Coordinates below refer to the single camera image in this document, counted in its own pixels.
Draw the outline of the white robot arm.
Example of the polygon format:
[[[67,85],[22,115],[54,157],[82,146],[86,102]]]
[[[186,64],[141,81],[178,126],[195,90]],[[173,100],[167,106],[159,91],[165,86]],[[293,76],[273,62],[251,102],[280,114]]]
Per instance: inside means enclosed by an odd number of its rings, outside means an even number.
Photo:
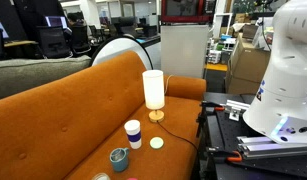
[[[289,0],[273,18],[269,64],[245,123],[279,144],[307,144],[307,0]]]

